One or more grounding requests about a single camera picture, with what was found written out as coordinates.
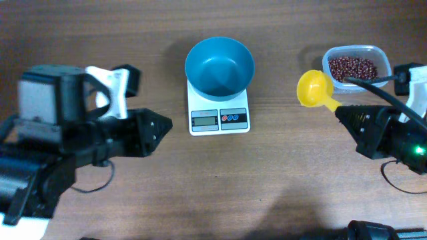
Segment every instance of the white digital scale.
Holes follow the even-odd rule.
[[[228,101],[200,96],[187,81],[188,125],[193,136],[247,133],[251,129],[246,89]]]

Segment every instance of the plastic bowl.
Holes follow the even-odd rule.
[[[185,74],[197,94],[212,101],[237,97],[251,83],[255,64],[239,41],[212,37],[198,43],[185,60]]]
[[[388,62],[387,56],[383,50],[378,47],[370,45],[352,45],[352,46],[342,46],[334,47],[329,49],[325,53],[322,59],[323,72],[332,78],[334,87],[343,90],[363,90],[363,88],[351,84],[351,83],[341,83],[334,79],[331,74],[331,69],[329,68],[329,60],[335,59],[337,57],[361,57],[363,59],[371,60],[378,70],[378,77],[387,77],[391,76],[392,69],[390,68],[390,63]],[[375,83],[377,87],[382,87],[387,82]]]

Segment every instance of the blue bowl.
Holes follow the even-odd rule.
[[[212,37],[199,42],[188,53],[185,74],[195,91],[212,101],[237,97],[255,73],[252,54],[239,41]]]

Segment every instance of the scoop handle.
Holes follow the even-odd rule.
[[[335,110],[337,109],[337,107],[341,106],[342,103],[340,103],[339,101],[326,96],[326,98],[323,100],[323,104],[331,111],[331,112],[335,112]]]

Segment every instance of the wooden surface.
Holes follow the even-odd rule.
[[[326,108],[307,109],[296,84],[320,69],[331,47],[383,49],[391,66],[427,63],[425,1],[45,1],[0,2],[1,120],[17,111],[16,82],[32,65],[54,63],[143,70],[129,108],[173,120],[156,152],[114,158],[105,190],[67,191],[44,239],[269,239],[351,220],[427,227],[427,198],[391,188]],[[198,41],[223,35],[256,62],[248,88],[252,129],[243,135],[188,132],[184,61]],[[392,84],[385,87],[392,92]],[[369,93],[344,104],[383,104]],[[402,165],[387,173],[402,188],[426,177]],[[79,169],[77,186],[101,185],[108,169]]]

